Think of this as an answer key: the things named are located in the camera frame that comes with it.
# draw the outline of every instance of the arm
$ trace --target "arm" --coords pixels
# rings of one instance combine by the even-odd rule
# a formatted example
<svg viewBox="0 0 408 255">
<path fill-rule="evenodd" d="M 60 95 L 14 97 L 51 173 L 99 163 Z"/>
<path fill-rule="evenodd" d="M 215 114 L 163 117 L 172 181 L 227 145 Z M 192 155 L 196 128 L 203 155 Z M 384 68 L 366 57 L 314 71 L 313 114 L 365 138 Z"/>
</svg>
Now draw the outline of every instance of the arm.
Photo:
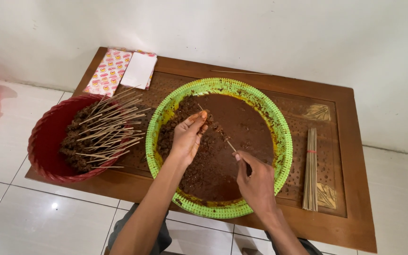
<svg viewBox="0 0 408 255">
<path fill-rule="evenodd" d="M 240 193 L 272 237 L 278 252 L 283 255 L 308 255 L 292 232 L 280 208 L 276 207 L 274 194 L 275 171 L 249 153 L 234 153 L 238 161 L 237 183 Z M 247 176 L 247 163 L 252 173 Z"/>
<path fill-rule="evenodd" d="M 207 113 L 203 111 L 175 127 L 171 152 L 141 204 L 117 236 L 111 255 L 149 254 L 180 179 L 207 130 L 207 125 L 203 125 L 206 119 Z"/>
</svg>

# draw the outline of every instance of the decorative carving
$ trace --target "decorative carving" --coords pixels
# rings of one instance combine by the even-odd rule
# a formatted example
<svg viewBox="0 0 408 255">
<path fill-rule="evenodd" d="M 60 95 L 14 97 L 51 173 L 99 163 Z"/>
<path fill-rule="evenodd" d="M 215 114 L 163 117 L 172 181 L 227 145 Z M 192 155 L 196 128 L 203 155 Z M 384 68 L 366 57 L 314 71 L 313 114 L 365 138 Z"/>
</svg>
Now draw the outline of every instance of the decorative carving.
<svg viewBox="0 0 408 255">
<path fill-rule="evenodd" d="M 317 205 L 336 210 L 336 191 L 322 183 L 317 183 Z"/>
<path fill-rule="evenodd" d="M 330 113 L 328 106 L 323 104 L 314 104 L 308 108 L 308 112 L 305 115 L 303 115 L 303 117 L 308 119 L 329 121 Z"/>
</svg>

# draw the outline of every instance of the green plastic tray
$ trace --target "green plastic tray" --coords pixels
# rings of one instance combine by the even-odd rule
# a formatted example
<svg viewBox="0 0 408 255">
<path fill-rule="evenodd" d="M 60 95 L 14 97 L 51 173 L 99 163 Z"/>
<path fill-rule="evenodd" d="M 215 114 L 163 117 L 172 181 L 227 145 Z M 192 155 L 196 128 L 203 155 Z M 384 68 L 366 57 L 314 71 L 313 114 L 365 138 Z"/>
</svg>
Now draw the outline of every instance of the green plastic tray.
<svg viewBox="0 0 408 255">
<path fill-rule="evenodd" d="M 272 131 L 275 168 L 275 195 L 278 194 L 289 174 L 292 164 L 292 139 L 289 127 L 276 105 L 262 92 L 240 81 L 226 78 L 206 78 L 197 80 L 174 90 L 156 109 L 146 134 L 146 157 L 150 172 L 154 178 L 163 165 L 163 159 L 157 152 L 157 138 L 160 127 L 174 114 L 179 102 L 188 95 L 223 94 L 233 96 L 252 106 L 267 123 Z M 185 210 L 199 216 L 215 219 L 229 219 L 252 213 L 246 201 L 239 199 L 227 203 L 207 202 L 189 194 L 184 194 L 179 188 L 173 197 L 173 202 Z"/>
</svg>

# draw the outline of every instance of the gray pants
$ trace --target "gray pants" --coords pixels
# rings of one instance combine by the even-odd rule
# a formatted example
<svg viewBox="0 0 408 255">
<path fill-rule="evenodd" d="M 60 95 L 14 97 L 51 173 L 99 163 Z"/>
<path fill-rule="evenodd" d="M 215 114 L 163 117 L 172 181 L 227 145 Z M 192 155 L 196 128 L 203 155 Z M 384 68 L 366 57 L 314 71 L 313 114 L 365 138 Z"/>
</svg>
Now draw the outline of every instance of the gray pants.
<svg viewBox="0 0 408 255">
<path fill-rule="evenodd" d="M 114 225 L 114 231 L 110 234 L 110 238 L 108 238 L 108 249 L 111 250 L 113 247 L 114 241 L 116 240 L 117 235 L 121 232 L 122 228 L 124 227 L 125 223 L 127 223 L 128 219 L 132 216 L 135 210 L 138 208 L 139 204 L 134 204 L 128 213 L 124 215 L 121 220 L 118 220 Z M 168 246 L 170 246 L 172 239 L 166 227 L 166 216 L 168 212 L 166 212 L 165 218 L 163 219 L 163 223 L 160 228 L 160 232 L 158 233 L 157 240 L 154 243 L 154 247 L 150 251 L 150 255 L 159 255 L 160 252 L 164 251 Z"/>
<path fill-rule="evenodd" d="M 128 219 L 132 216 L 132 214 L 135 212 L 135 210 L 138 208 L 139 204 L 134 204 L 128 213 L 124 215 L 124 217 L 121 220 L 118 220 L 116 224 L 114 225 L 114 231 L 110 234 L 110 238 L 108 239 L 108 249 L 111 250 L 113 247 L 114 241 L 116 240 L 117 235 L 119 235 L 119 232 L 121 232 L 121 229 L 124 227 L 125 223 L 127 223 Z M 166 227 L 166 216 L 168 215 L 168 212 L 166 212 L 165 218 L 163 219 L 163 223 L 160 228 L 160 232 L 158 233 L 157 240 L 154 243 L 154 247 L 152 247 L 152 250 L 150 251 L 150 255 L 159 255 L 160 252 L 164 251 L 168 246 L 170 246 L 172 239 L 170 237 L 170 233 L 168 232 L 168 229 Z M 267 238 L 271 241 L 272 239 L 270 238 L 270 235 L 267 231 L 265 231 L 267 234 Z M 310 255 L 322 255 L 322 253 L 313 245 L 311 244 L 308 240 L 299 238 L 298 239 L 300 243 L 303 245 L 303 247 L 306 249 L 306 251 Z M 278 250 L 276 249 L 275 245 L 272 242 L 273 250 L 275 251 L 276 255 L 279 255 Z"/>
</svg>

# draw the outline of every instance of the person's right hand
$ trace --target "person's right hand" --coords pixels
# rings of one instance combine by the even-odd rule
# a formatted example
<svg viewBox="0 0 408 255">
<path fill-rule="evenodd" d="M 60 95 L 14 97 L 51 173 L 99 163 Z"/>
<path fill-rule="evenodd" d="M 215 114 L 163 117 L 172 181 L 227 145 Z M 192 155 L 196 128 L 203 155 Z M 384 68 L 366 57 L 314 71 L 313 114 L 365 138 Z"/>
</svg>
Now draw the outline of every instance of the person's right hand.
<svg viewBox="0 0 408 255">
<path fill-rule="evenodd" d="M 237 183 L 240 193 L 258 217 L 276 213 L 274 194 L 275 170 L 251 154 L 244 151 L 233 153 L 238 161 Z M 247 176 L 247 164 L 252 168 L 251 176 Z"/>
</svg>

